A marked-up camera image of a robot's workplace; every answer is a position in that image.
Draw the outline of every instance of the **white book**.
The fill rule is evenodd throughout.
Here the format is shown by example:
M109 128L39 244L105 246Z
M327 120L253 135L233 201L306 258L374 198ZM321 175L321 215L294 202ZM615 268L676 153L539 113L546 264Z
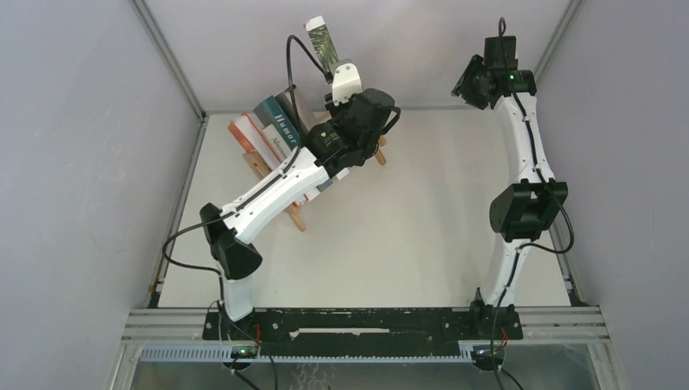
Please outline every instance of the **white book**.
M261 158L263 158L263 161L266 162L266 165L271 170L276 169L279 166L280 161L278 161L278 158L273 153L271 147L268 146L261 131L254 126L254 122L251 120L251 118L249 118L247 114L243 114L236 117L232 122L239 129L242 135L244 135L247 141L251 143L253 148L256 149L258 154L261 155Z
M272 124L269 124L262 130L263 136L268 141L268 146L271 147L273 152L277 155L280 162L283 162L287 156L290 155L289 146L284 141L282 136L278 133L278 130Z

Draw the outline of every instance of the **gray wall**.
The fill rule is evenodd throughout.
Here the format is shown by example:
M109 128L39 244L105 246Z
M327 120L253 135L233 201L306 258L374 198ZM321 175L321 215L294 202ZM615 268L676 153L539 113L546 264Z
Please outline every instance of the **gray wall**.
M0 388L102 388L196 119L124 0L4 2L0 53Z
M684 0L587 1L539 85L574 267L634 389L687 388L688 20Z

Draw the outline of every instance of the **white wall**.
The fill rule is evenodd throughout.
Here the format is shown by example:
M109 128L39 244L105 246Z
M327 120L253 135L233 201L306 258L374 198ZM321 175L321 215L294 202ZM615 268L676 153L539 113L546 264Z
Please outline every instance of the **white wall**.
M633 389L687 388L689 5L589 1L539 86L573 263Z
M102 388L196 119L125 1L4 2L0 53L0 388Z
M208 111L252 110L287 87L285 41L311 48L304 24L322 15L337 53L352 59L366 87L397 104L460 106L450 90L483 39L507 18L520 62L534 67L567 0L149 0L151 11ZM294 82L313 107L330 92L298 46Z

